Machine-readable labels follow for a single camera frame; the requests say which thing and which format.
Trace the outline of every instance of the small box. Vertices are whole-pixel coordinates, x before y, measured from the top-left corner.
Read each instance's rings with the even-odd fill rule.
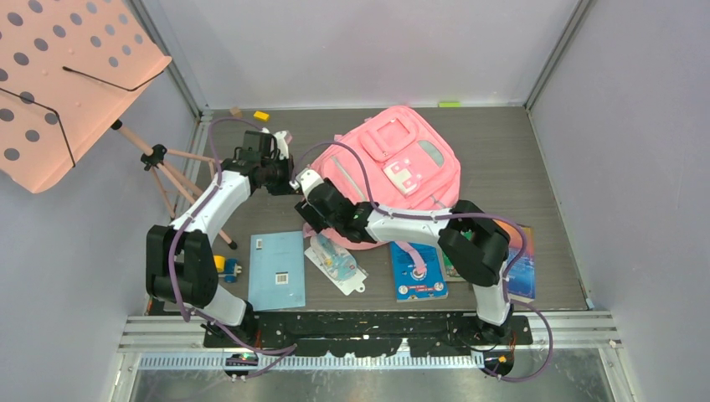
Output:
[[[439,102],[439,107],[461,107],[461,102]]]
[[[256,120],[263,121],[264,123],[266,123],[267,121],[269,121],[271,116],[269,116],[269,113],[264,113],[263,111],[255,111],[254,118]]]
[[[239,262],[236,258],[228,258],[226,264],[224,264],[224,273],[227,275],[239,273],[236,272],[237,264],[239,264]]]
[[[214,257],[214,267],[217,268],[217,273],[221,274],[224,272],[224,263],[227,259],[221,255],[216,255]]]
[[[238,119],[241,119],[242,117],[244,117],[244,114],[242,113],[242,110],[241,110],[240,108],[238,108],[237,106],[235,106],[235,107],[229,109],[229,113],[231,113],[232,116],[234,116],[234,117],[236,117],[236,118],[238,118]]]

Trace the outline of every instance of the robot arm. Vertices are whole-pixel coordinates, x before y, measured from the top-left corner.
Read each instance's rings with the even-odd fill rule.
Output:
[[[148,294],[175,302],[168,274],[172,259],[183,301],[228,326],[239,326],[249,303],[219,285],[211,244],[229,216],[257,188],[266,187],[272,195],[293,194],[300,189],[306,199],[296,205],[296,210],[318,232],[334,228],[356,243],[402,240],[438,245],[459,274],[473,285],[481,329],[487,330],[492,339],[505,336],[512,313],[502,285],[510,240],[505,230],[489,219],[434,219],[446,214],[482,212],[469,201],[459,201],[451,209],[432,211],[391,209],[383,205],[375,209],[369,202],[351,203],[330,180],[310,169],[289,183],[293,159],[287,137],[286,131],[273,135],[247,131],[244,145],[235,149],[234,158],[221,164],[222,182],[215,178],[195,205],[170,225],[152,227],[147,236]],[[209,202],[196,213],[209,197]],[[392,213],[421,219],[393,218]],[[177,255],[183,254],[183,261],[177,261],[169,250],[176,241],[178,228],[186,222],[189,223],[184,233],[177,239]],[[462,234],[469,231],[470,240]]]
[[[299,214],[318,232],[334,228],[352,242],[408,241],[438,245],[459,274],[469,281],[476,294],[477,316],[492,329],[505,331],[512,312],[504,297],[502,272],[506,267],[507,232],[489,219],[439,219],[449,214],[482,212],[469,201],[459,201],[451,209],[413,211],[369,202],[353,204],[317,172],[301,172],[293,187],[300,187],[306,199],[296,206]],[[414,219],[392,215],[414,216]],[[470,231],[468,240],[462,233]]]
[[[215,177],[195,204],[170,225],[155,225],[150,229],[146,261],[148,294],[175,302],[168,274],[168,261],[173,259],[185,304],[229,326],[242,322],[248,305],[219,285],[211,244],[229,216],[257,188],[266,187],[272,195],[295,193],[288,185],[293,172],[289,139],[287,131],[275,134],[247,131],[244,144],[235,150],[234,158],[222,162],[222,181],[218,183]],[[177,254],[183,254],[183,261],[176,261],[176,256],[169,253],[170,245],[178,228],[186,222],[189,223],[177,240]]]

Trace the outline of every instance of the wooden block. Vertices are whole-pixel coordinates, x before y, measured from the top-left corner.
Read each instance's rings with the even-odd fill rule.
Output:
[[[232,116],[237,117],[239,119],[244,117],[244,113],[242,113],[242,110],[240,108],[238,108],[237,106],[229,109],[229,112],[232,114]]]

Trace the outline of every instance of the black mounting plate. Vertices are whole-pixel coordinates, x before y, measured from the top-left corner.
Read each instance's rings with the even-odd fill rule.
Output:
[[[262,348],[283,348],[298,343],[296,356],[318,357],[330,352],[341,357],[390,356],[407,340],[412,357],[465,356],[472,347],[485,348],[476,326],[475,312],[257,312],[257,338]],[[527,317],[513,315],[508,344],[515,333],[517,345],[533,343]],[[206,333],[206,348],[233,348],[227,337]]]

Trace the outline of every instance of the wood grain surface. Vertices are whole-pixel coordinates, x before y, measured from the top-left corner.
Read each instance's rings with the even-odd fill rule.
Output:
[[[377,109],[270,111],[269,129],[289,130],[291,152],[298,158],[312,144],[344,134],[374,116]],[[515,219],[533,227],[537,273],[538,308],[586,309],[569,241],[559,218],[548,175],[525,110],[521,107],[424,108],[417,112],[451,145],[462,168],[460,198],[473,201],[484,211]],[[215,118],[228,116],[215,112]],[[215,127],[214,141],[221,157],[241,145],[244,124],[225,122]],[[322,150],[312,152],[315,159]],[[209,147],[205,155],[211,156]],[[197,185],[209,184],[206,164]],[[236,257],[244,267],[237,283],[222,285],[244,299],[248,296],[249,244],[254,234],[300,230],[303,220],[293,209],[298,196],[270,196],[257,191],[232,215],[224,230],[239,244],[230,250],[219,238],[214,254]],[[467,283],[450,283],[449,296],[434,301],[397,303],[389,247],[353,251],[368,272],[364,293],[344,296],[306,259],[306,306],[303,310],[468,310],[476,299]]]

